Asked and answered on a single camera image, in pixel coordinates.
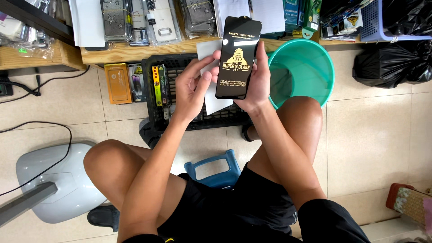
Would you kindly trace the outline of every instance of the knee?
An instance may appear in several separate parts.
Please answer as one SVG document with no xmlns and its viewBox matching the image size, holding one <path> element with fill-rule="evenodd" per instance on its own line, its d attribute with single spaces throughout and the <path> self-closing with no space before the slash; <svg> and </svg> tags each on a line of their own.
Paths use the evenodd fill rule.
<svg viewBox="0 0 432 243">
<path fill-rule="evenodd" d="M 301 113 L 306 113 L 312 118 L 322 119 L 323 116 L 320 103 L 314 98 L 308 96 L 291 97 L 287 99 L 280 108 L 287 111 L 289 110 L 290 112 L 295 110 Z"/>
<path fill-rule="evenodd" d="M 93 146 L 84 156 L 84 169 L 87 174 L 107 166 L 114 158 L 120 156 L 125 144 L 114 139 L 108 139 Z"/>
</svg>

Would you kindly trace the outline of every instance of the left hand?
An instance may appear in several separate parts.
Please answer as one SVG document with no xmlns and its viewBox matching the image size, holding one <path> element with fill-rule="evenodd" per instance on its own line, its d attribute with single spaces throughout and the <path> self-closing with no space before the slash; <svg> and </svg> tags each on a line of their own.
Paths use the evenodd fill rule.
<svg viewBox="0 0 432 243">
<path fill-rule="evenodd" d="M 216 70 L 205 71 L 199 78 L 200 70 L 215 60 L 208 56 L 198 61 L 193 59 L 175 81 L 176 107 L 174 119 L 180 119 L 189 124 L 201 111 L 204 104 L 204 94 L 210 82 L 217 81 Z"/>
</svg>

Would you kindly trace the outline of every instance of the teal bucket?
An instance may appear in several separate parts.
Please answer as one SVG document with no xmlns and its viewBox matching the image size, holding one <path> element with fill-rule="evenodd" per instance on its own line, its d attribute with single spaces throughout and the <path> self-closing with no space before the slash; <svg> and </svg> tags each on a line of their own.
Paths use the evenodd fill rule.
<svg viewBox="0 0 432 243">
<path fill-rule="evenodd" d="M 323 106 L 333 91 L 333 62 L 314 41 L 296 39 L 284 43 L 271 54 L 269 68 L 269 100 L 276 110 L 294 96 L 312 97 Z"/>
</svg>

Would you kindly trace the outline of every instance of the black cable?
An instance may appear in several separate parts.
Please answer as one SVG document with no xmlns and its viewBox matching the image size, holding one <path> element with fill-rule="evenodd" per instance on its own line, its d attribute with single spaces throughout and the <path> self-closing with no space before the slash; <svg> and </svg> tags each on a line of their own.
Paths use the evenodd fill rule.
<svg viewBox="0 0 432 243">
<path fill-rule="evenodd" d="M 26 124 L 28 124 L 28 123 L 47 123 L 47 124 L 54 124 L 54 125 L 59 125 L 59 126 L 62 126 L 62 127 L 67 128 L 67 129 L 69 130 L 70 139 L 69 139 L 69 146 L 67 147 L 66 154 L 64 155 L 64 157 L 63 157 L 61 160 L 57 161 L 57 162 L 54 163 L 52 166 L 48 167 L 46 170 L 40 172 L 37 176 L 33 177 L 33 178 L 32 178 L 31 180 L 29 180 L 28 182 L 26 182 L 26 183 L 20 185 L 19 187 L 15 188 L 15 189 L 13 189 L 13 190 L 10 190 L 10 191 L 8 191 L 8 192 L 2 193 L 2 194 L 0 194 L 0 196 L 3 196 L 4 194 L 7 194 L 7 193 L 9 193 L 9 192 L 13 192 L 13 191 L 15 191 L 15 190 L 17 190 L 17 189 L 20 189 L 21 187 L 27 185 L 27 183 L 30 183 L 32 180 L 34 180 L 34 179 L 40 177 L 43 173 L 47 172 L 49 169 L 51 169 L 52 167 L 54 167 L 56 164 L 60 163 L 60 162 L 61 162 L 62 160 L 64 160 L 64 159 L 66 158 L 66 156 L 69 154 L 70 146 L 71 146 L 71 144 L 72 144 L 72 132 L 70 131 L 70 129 L 69 129 L 67 126 L 62 125 L 62 124 L 59 124 L 59 123 L 49 122 L 49 121 L 28 121 L 28 122 L 24 122 L 23 124 L 14 127 L 14 128 L 9 128 L 9 129 L 6 129 L 6 130 L 4 130 L 4 131 L 0 131 L 0 133 L 4 133 L 4 132 L 7 132 L 7 131 L 12 131 L 12 130 L 17 129 L 17 128 L 21 127 L 21 126 L 24 126 L 24 125 L 26 125 Z"/>
<path fill-rule="evenodd" d="M 72 77 L 57 77 L 57 78 L 51 78 L 51 79 L 48 79 L 47 81 L 45 81 L 45 82 L 43 82 L 42 84 L 38 85 L 38 87 L 36 87 L 36 88 L 35 88 L 34 90 L 32 90 L 32 91 L 34 92 L 34 91 L 37 90 L 37 92 L 39 92 L 39 90 L 40 90 L 40 88 L 41 88 L 42 86 L 44 86 L 46 83 L 48 83 L 49 81 L 54 80 L 54 79 L 68 79 L 68 78 L 76 78 L 76 77 L 82 76 L 82 75 L 84 75 L 85 73 L 87 73 L 87 72 L 89 71 L 89 69 L 90 69 L 90 66 L 87 66 L 87 69 L 86 69 L 84 72 L 82 72 L 81 74 L 78 74 L 78 75 L 76 75 L 76 76 L 72 76 Z M 12 102 L 12 101 L 16 101 L 16 100 L 19 100 L 19 99 L 25 98 L 25 97 L 27 97 L 27 96 L 29 96 L 29 95 L 30 95 L 30 93 L 28 93 L 28 94 L 26 94 L 26 95 L 24 95 L 24 96 L 21 96 L 21 97 L 19 97 L 19 98 L 16 98 L 16 99 L 11 99 L 11 100 L 7 100 L 7 101 L 2 101 L 2 102 L 0 102 L 0 104 L 8 103 L 8 102 Z"/>
</svg>

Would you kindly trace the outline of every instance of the right hand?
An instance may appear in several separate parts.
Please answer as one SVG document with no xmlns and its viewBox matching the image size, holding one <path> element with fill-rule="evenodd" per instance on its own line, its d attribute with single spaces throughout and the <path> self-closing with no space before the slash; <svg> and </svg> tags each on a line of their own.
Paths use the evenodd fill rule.
<svg viewBox="0 0 432 243">
<path fill-rule="evenodd" d="M 220 59 L 220 51 L 215 51 L 213 57 L 215 59 Z M 257 59 L 257 64 L 255 65 L 254 63 L 252 68 L 246 98 L 234 100 L 234 102 L 244 111 L 249 113 L 249 115 L 270 104 L 270 70 L 263 41 L 258 43 L 255 58 Z"/>
</svg>

